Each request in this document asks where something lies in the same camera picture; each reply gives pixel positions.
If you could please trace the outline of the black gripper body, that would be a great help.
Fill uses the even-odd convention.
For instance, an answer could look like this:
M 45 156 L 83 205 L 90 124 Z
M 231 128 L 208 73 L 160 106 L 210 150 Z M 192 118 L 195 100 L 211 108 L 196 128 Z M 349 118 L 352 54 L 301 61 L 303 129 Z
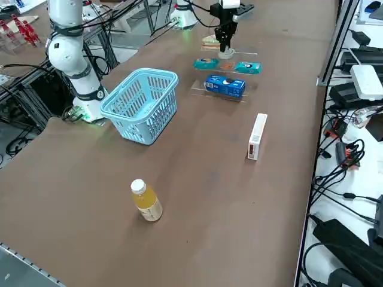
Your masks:
M 239 4 L 212 4 L 210 5 L 210 15 L 219 19 L 219 24 L 214 28 L 223 28 L 228 30 L 236 30 L 237 23 L 233 21 Z

